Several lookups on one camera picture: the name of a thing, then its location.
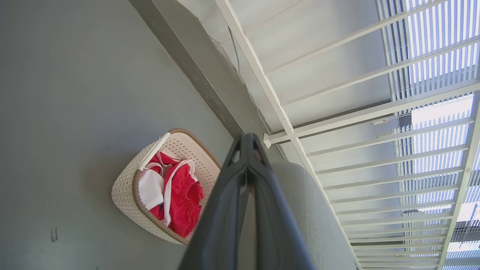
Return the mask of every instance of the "beige plastic basket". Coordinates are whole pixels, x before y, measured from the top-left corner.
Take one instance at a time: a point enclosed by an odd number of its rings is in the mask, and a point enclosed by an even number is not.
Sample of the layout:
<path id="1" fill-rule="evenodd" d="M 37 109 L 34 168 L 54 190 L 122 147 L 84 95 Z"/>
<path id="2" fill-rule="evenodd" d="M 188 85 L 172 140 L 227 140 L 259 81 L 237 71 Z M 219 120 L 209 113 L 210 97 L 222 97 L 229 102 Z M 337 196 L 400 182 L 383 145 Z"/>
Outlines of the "beige plastic basket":
<path id="1" fill-rule="evenodd" d="M 205 206 L 220 173 L 220 164 L 212 153 L 194 135 L 185 129 L 173 129 L 158 141 L 140 151 L 121 172 L 112 187 L 113 203 L 127 217 L 150 233 L 176 244 L 188 245 L 189 241 L 159 221 L 140 200 L 138 181 L 147 163 L 159 150 L 166 150 L 177 158 L 193 160 L 195 176 L 204 191 Z"/>

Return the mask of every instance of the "red garment with white trim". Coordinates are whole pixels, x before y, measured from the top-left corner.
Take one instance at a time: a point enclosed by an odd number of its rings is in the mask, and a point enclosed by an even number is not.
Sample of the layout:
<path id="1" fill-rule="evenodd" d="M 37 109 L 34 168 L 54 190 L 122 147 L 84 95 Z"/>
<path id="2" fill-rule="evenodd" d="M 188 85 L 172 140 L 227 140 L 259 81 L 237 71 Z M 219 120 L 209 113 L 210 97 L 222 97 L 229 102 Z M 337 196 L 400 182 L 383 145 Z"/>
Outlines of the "red garment with white trim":
<path id="1" fill-rule="evenodd" d="M 158 152 L 147 164 L 147 169 L 164 176 L 164 203 L 150 209 L 159 220 L 182 237 L 188 236 L 200 218 L 203 189 L 193 174 L 193 160 L 180 161 L 165 152 Z"/>

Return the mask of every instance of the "floor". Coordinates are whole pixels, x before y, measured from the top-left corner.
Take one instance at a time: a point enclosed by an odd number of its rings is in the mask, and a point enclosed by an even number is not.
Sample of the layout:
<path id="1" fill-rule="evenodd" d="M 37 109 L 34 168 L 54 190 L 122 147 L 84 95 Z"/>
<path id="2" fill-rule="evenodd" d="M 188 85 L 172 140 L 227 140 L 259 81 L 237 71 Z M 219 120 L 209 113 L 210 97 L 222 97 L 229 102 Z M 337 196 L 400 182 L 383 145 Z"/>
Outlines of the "floor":
<path id="1" fill-rule="evenodd" d="M 113 205 L 143 147 L 232 137 L 127 0 L 0 2 L 0 268 L 175 269 L 184 251 Z"/>

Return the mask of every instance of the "red fabric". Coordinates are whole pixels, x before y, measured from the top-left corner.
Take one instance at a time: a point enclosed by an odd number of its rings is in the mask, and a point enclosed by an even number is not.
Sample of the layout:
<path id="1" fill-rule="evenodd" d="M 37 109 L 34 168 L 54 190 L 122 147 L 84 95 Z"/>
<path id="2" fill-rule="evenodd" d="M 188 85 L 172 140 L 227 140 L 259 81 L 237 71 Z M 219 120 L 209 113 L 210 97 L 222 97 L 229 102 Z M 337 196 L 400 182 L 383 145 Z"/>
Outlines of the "red fabric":
<path id="1" fill-rule="evenodd" d="M 150 162 L 157 162 L 162 165 L 172 165 L 167 169 L 165 176 L 164 188 L 172 176 L 173 172 L 179 165 L 179 160 L 169 157 L 164 153 L 160 153 L 160 158 L 157 155 Z M 171 200 L 170 200 L 170 217 L 171 222 L 168 226 L 171 230 L 178 233 L 182 237 L 186 237 L 193 231 L 200 218 L 200 211 L 202 206 L 200 201 L 203 199 L 203 189 L 199 182 L 190 175 L 190 166 L 184 164 L 179 167 L 172 178 Z M 163 205 L 158 205 L 150 212 L 159 220 L 164 219 Z"/>

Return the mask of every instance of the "brown braided rim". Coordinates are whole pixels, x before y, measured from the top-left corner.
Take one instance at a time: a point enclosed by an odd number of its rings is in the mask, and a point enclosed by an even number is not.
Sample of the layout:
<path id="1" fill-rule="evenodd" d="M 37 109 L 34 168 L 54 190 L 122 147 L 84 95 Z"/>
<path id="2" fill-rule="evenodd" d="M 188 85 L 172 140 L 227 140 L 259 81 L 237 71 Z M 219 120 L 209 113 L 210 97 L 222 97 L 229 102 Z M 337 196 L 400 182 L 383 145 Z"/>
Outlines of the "brown braided rim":
<path id="1" fill-rule="evenodd" d="M 214 157 L 214 155 L 208 150 L 205 145 L 197 139 L 190 131 L 183 129 L 183 128 L 175 128 L 169 131 L 170 134 L 174 133 L 183 133 L 190 137 L 200 148 L 202 148 L 203 151 L 211 158 L 211 160 L 215 163 L 215 165 L 221 170 L 222 167 L 220 166 L 220 163 L 218 163 L 218 160 Z M 173 239 L 179 241 L 180 243 L 184 245 L 188 245 L 189 241 L 180 235 L 178 235 L 176 232 L 172 231 L 170 228 L 168 228 L 162 221 L 158 220 L 142 203 L 142 200 L 140 199 L 140 192 L 138 190 L 138 182 L 140 180 L 140 175 L 142 174 L 141 170 L 136 170 L 135 174 L 133 175 L 133 181 L 132 181 L 132 193 L 133 193 L 133 200 L 135 201 L 135 204 L 137 205 L 138 209 L 151 221 L 153 222 L 158 228 L 160 228 L 162 231 L 164 231 L 166 234 L 168 234 L 170 237 Z"/>

